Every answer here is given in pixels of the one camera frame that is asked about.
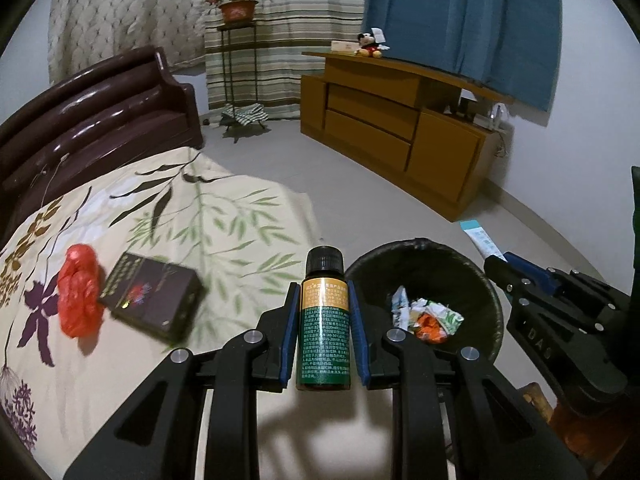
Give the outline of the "green white package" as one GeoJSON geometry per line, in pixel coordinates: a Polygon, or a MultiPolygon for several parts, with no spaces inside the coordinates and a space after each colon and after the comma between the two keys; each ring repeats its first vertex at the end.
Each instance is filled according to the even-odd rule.
{"type": "Polygon", "coordinates": [[[450,309],[450,307],[424,298],[414,300],[410,304],[410,308],[412,314],[419,316],[422,314],[431,315],[449,336],[454,335],[464,321],[464,317],[460,313],[450,309]]]}

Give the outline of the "green bottle black cap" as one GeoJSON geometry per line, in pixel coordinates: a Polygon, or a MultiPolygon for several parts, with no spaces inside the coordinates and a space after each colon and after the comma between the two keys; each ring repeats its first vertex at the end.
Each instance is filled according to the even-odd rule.
{"type": "Polygon", "coordinates": [[[312,248],[300,288],[297,388],[350,388],[349,322],[343,255],[331,246],[312,248]]]}

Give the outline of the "potted green plant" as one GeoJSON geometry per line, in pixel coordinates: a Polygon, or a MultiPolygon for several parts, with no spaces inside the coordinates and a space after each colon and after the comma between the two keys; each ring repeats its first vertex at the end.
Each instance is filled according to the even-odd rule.
{"type": "Polygon", "coordinates": [[[205,0],[221,14],[222,24],[244,24],[254,20],[258,0],[205,0]]]}

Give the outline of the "red plastic bag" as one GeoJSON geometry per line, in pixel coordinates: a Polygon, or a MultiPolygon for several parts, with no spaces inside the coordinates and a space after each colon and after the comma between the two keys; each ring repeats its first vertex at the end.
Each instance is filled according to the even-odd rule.
{"type": "Polygon", "coordinates": [[[70,338],[95,335],[104,307],[99,303],[100,267],[91,246],[73,244],[67,248],[56,286],[62,332],[70,338]]]}

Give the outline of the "teal toothpaste box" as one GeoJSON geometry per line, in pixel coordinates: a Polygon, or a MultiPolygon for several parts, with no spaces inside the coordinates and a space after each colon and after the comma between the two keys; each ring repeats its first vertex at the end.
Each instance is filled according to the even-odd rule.
{"type": "Polygon", "coordinates": [[[472,243],[480,253],[480,255],[486,259],[491,256],[495,256],[503,261],[506,261],[506,257],[502,251],[494,243],[488,233],[480,225],[477,220],[466,220],[459,223],[463,232],[472,240],[472,243]]]}

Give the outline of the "black cigarette box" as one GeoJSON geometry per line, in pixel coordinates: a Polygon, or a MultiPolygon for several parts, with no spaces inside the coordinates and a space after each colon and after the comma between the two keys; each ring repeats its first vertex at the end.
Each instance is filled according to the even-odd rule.
{"type": "Polygon", "coordinates": [[[203,290],[193,269],[123,252],[107,275],[99,302],[113,318],[176,344],[186,338],[203,290]]]}

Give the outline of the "mickey mouse plush toy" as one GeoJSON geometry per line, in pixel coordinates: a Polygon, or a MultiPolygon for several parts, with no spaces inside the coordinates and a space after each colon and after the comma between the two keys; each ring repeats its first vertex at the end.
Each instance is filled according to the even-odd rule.
{"type": "Polygon", "coordinates": [[[358,35],[358,49],[356,55],[364,58],[382,58],[383,53],[388,50],[385,44],[379,44],[370,32],[362,32],[358,35]]]}

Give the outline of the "small box on cabinet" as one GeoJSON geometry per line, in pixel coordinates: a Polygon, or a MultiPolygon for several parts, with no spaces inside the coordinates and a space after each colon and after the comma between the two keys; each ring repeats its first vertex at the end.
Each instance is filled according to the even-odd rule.
{"type": "Polygon", "coordinates": [[[332,40],[330,52],[341,55],[356,55],[360,50],[360,44],[353,41],[332,40]]]}

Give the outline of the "dark brown leather sofa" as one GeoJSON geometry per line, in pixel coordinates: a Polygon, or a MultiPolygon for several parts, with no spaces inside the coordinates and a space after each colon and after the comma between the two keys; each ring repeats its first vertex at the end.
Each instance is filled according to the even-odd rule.
{"type": "Polygon", "coordinates": [[[204,139],[195,92],[162,48],[108,58],[36,96],[1,126],[1,239],[97,177],[204,139]]]}

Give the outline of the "orange plastic bag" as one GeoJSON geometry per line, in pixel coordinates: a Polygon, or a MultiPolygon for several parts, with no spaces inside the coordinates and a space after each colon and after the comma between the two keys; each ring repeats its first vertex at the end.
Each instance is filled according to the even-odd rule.
{"type": "Polygon", "coordinates": [[[429,344],[442,344],[448,339],[446,330],[440,326],[438,319],[428,313],[422,313],[416,320],[413,333],[420,341],[429,344]]]}

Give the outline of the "floral beige tablecloth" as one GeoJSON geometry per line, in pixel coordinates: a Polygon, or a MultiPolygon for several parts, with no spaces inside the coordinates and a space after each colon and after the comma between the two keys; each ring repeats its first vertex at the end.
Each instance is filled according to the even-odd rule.
{"type": "Polygon", "coordinates": [[[387,394],[248,383],[320,240],[307,195],[192,148],[31,214],[1,253],[2,477],[387,478],[387,394]]]}

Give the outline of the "beige patterned curtain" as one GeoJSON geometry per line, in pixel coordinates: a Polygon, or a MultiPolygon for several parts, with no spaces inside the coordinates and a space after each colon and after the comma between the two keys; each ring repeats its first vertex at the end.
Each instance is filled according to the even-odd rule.
{"type": "Polygon", "coordinates": [[[204,32],[205,0],[52,0],[49,79],[145,46],[162,48],[171,68],[198,65],[204,32]]]}

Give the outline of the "paper wrapper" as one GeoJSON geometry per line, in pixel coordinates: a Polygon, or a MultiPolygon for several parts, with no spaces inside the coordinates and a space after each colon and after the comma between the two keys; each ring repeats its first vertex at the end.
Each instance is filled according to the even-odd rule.
{"type": "Polygon", "coordinates": [[[409,329],[410,302],[404,286],[399,286],[392,296],[393,326],[401,330],[409,329]]]}

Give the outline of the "brown wooden cabinet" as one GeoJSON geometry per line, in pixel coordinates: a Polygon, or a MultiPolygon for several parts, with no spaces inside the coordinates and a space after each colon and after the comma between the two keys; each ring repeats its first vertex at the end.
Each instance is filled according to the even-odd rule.
{"type": "Polygon", "coordinates": [[[300,78],[300,131],[389,180],[449,221],[489,174],[499,136],[459,114],[463,91],[513,100],[451,74],[392,58],[322,54],[300,78]]]}

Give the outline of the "blue curtain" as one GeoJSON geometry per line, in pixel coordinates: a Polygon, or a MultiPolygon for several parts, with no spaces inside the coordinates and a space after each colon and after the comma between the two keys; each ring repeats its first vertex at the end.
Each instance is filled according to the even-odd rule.
{"type": "Polygon", "coordinates": [[[390,56],[482,84],[538,110],[552,104],[561,0],[364,0],[363,26],[390,56]]]}

